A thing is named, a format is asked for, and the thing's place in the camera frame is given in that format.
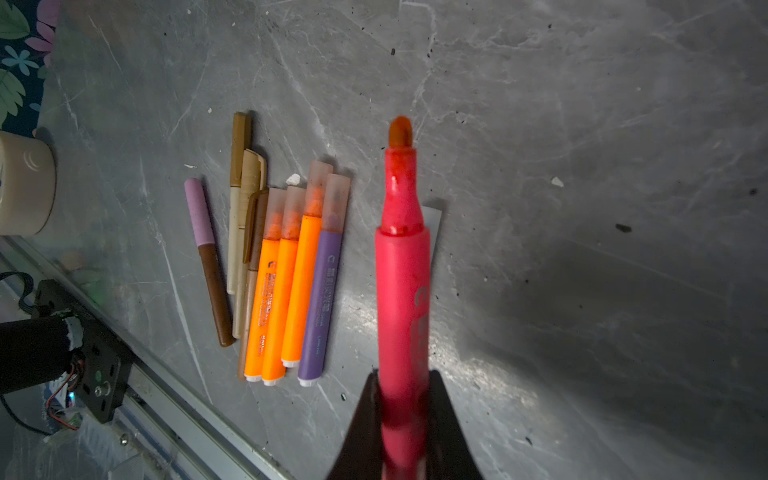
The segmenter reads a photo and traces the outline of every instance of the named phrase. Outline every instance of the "pink flower print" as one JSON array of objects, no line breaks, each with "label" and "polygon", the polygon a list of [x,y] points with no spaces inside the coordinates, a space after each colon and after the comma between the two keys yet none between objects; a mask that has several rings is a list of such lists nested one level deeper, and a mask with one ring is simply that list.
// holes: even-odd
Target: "pink flower print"
[{"label": "pink flower print", "polygon": [[41,0],[38,3],[38,21],[55,27],[58,21],[58,9],[61,0]]},{"label": "pink flower print", "polygon": [[44,52],[43,63],[45,66],[51,67],[51,50],[53,50],[53,41],[56,34],[53,28],[47,26],[43,22],[38,22],[38,33],[42,38],[30,37],[24,40],[24,43],[32,47],[33,49]]}]

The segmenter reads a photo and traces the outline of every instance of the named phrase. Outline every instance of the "beige pen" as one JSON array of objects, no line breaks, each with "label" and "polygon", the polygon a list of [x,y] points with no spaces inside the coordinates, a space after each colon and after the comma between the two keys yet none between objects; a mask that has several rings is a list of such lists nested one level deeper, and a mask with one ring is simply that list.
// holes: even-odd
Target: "beige pen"
[{"label": "beige pen", "polygon": [[230,164],[230,236],[227,248],[227,293],[237,286],[237,217],[240,209],[240,185],[243,178],[243,152],[250,146],[250,117],[236,112],[232,121],[232,163]]},{"label": "beige pen", "polygon": [[233,318],[232,335],[242,338],[243,308],[245,307],[245,277],[247,265],[243,264],[243,248],[246,237],[248,203],[250,196],[259,190],[261,184],[261,164],[264,159],[252,150],[243,153],[243,181],[240,185],[240,208],[237,212],[237,276],[235,277],[235,315]]}]

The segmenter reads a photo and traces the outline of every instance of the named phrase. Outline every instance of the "orange marker tip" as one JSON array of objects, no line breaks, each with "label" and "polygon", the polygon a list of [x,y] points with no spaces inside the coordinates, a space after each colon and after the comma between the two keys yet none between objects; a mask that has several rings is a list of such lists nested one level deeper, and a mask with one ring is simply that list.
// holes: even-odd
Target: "orange marker tip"
[{"label": "orange marker tip", "polygon": [[413,129],[408,117],[397,117],[389,126],[389,147],[411,147]]}]

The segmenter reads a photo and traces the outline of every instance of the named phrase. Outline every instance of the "metal frame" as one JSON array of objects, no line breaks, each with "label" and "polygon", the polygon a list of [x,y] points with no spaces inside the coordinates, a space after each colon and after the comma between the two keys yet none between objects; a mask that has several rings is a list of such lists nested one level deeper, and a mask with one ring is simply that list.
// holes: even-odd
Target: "metal frame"
[{"label": "metal frame", "polygon": [[174,461],[188,478],[293,478],[22,238],[0,237],[0,263],[29,273],[36,283],[57,280],[133,350],[138,361],[128,377],[132,391],[121,409],[156,445],[180,453]]}]

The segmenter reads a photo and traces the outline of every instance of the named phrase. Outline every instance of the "marker cap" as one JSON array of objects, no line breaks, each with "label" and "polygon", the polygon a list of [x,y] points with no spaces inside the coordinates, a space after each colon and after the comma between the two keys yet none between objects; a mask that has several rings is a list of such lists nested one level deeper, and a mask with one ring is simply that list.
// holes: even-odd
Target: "marker cap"
[{"label": "marker cap", "polygon": [[280,240],[283,229],[283,212],[286,207],[285,190],[270,188],[270,201],[266,204],[266,219],[264,221],[264,239]]},{"label": "marker cap", "polygon": [[346,202],[349,199],[348,177],[329,174],[326,182],[326,196],[323,202],[323,222],[321,227],[335,233],[344,232]]},{"label": "marker cap", "polygon": [[311,217],[323,215],[323,196],[326,193],[328,174],[333,173],[333,165],[313,161],[310,165],[310,180],[306,184],[306,203],[304,214]]},{"label": "marker cap", "polygon": [[299,187],[288,187],[285,213],[283,214],[283,238],[298,240],[301,231],[301,217],[304,211],[306,190]]},{"label": "marker cap", "polygon": [[215,243],[214,229],[210,225],[210,214],[203,193],[203,184],[197,178],[190,178],[184,182],[184,191],[187,193],[187,206],[192,218],[195,243],[198,247]]}]

